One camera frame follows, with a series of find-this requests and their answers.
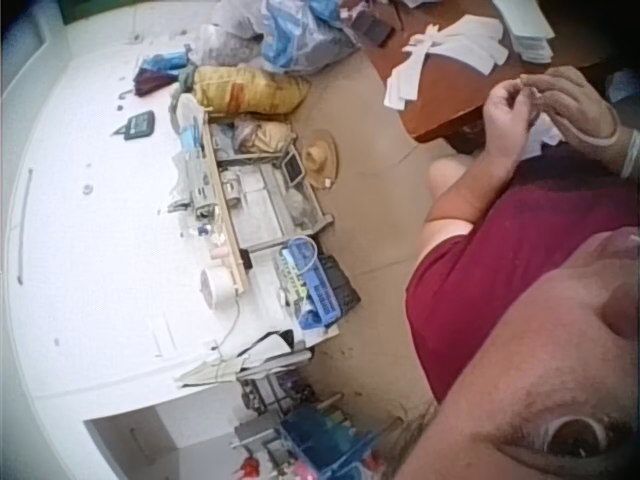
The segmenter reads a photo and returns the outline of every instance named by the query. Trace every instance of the wristband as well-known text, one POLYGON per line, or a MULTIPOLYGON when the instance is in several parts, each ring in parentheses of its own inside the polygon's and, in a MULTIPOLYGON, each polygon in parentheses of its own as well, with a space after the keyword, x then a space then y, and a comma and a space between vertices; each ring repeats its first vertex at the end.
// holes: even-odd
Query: wristband
POLYGON ((618 140, 618 137, 620 136, 620 118, 618 117, 618 114, 613 109, 613 107, 608 103, 607 103, 607 107, 609 108, 611 115, 613 115, 613 120, 616 123, 616 129, 614 130, 613 135, 611 135, 609 138, 597 138, 597 137, 592 137, 590 135, 586 135, 582 133, 580 130, 578 130, 576 127, 574 127, 566 118, 561 117, 559 115, 557 115, 556 118, 568 130, 571 130, 571 133, 573 133, 576 137, 578 137, 583 142, 588 143, 589 145, 593 145, 595 147, 610 147, 611 145, 616 143, 616 141, 618 140))
POLYGON ((633 130, 631 134, 631 140, 627 147, 627 157, 624 160, 624 166, 620 176, 622 178, 629 178, 638 165, 638 154, 640 153, 640 133, 637 130, 633 130))

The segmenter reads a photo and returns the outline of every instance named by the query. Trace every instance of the woman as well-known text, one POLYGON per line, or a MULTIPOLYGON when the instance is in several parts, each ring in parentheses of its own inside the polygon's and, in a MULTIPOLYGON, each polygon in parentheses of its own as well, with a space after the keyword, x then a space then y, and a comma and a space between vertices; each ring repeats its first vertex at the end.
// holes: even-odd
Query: woman
POLYGON ((637 176, 640 136, 567 67, 498 85, 484 121, 477 159, 430 172, 406 305, 441 406, 396 478, 618 478, 638 429, 640 246, 620 174, 637 176), (519 162, 540 110, 570 146, 519 162))

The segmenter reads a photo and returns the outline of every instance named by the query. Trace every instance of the maroon t-shirt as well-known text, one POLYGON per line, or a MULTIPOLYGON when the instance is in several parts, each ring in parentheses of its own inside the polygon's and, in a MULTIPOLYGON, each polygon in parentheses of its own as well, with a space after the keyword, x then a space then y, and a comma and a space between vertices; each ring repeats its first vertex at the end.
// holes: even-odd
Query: maroon t-shirt
POLYGON ((414 346, 441 402, 513 301, 592 235, 638 225, 634 183, 567 146, 522 162, 469 235, 435 247, 407 287, 414 346))

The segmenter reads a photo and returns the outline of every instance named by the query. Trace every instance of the wooden table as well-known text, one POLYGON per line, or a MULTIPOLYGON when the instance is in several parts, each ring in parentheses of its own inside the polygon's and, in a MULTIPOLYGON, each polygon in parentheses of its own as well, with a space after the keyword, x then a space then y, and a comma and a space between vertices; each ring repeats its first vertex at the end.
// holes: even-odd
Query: wooden table
MULTIPOLYGON (((549 42, 554 52, 553 64, 586 69, 585 74, 588 75, 591 69, 600 75, 602 65, 608 58, 607 49, 602 42, 587 35, 586 29, 573 19, 570 12, 563 12, 554 6, 557 3, 562 2, 547 0, 541 3, 556 33, 556 37, 549 42)), ((415 9, 409 9, 401 2, 398 4, 404 24, 402 31, 393 7, 376 4, 376 16, 393 25, 396 31, 382 48, 369 46, 365 39, 361 39, 366 55, 385 84, 393 68, 407 58, 401 49, 409 38, 416 33, 424 33, 430 23, 440 25, 442 30, 465 13, 500 18, 491 0, 443 0, 442 3, 422 5, 415 9)), ((488 76, 451 58, 438 55, 427 57, 418 100, 407 102, 406 109, 400 112, 405 129, 416 142, 455 137, 461 128, 481 119, 482 105, 495 84, 517 78, 524 72, 541 72, 549 67, 522 62, 511 47, 506 29, 501 43, 509 48, 509 58, 504 65, 496 66, 488 76)))

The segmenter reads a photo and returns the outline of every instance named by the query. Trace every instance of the floor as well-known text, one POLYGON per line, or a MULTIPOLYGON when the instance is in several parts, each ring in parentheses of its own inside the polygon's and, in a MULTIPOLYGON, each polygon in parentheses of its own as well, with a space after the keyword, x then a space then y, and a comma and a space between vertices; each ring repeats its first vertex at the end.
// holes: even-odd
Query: floor
POLYGON ((359 52, 314 79, 293 119, 302 145, 319 128, 336 140, 338 179, 319 193, 336 223, 322 245, 362 297, 304 373, 321 395, 344 392, 343 407, 366 426, 411 418, 432 401, 405 319, 404 288, 430 204, 427 169, 453 153, 443 140, 416 144, 396 112, 382 105, 383 96, 381 80, 359 52))

